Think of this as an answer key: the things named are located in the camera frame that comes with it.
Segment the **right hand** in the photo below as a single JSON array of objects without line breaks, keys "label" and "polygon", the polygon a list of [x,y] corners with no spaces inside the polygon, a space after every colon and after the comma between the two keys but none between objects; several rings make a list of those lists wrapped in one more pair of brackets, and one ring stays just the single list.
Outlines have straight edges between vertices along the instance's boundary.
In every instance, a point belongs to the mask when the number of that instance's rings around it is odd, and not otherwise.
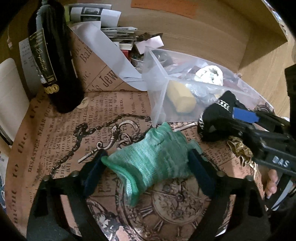
[{"label": "right hand", "polygon": [[278,173],[276,170],[271,169],[268,172],[268,180],[265,187],[265,194],[267,199],[269,199],[273,194],[277,191],[277,181],[278,181]]}]

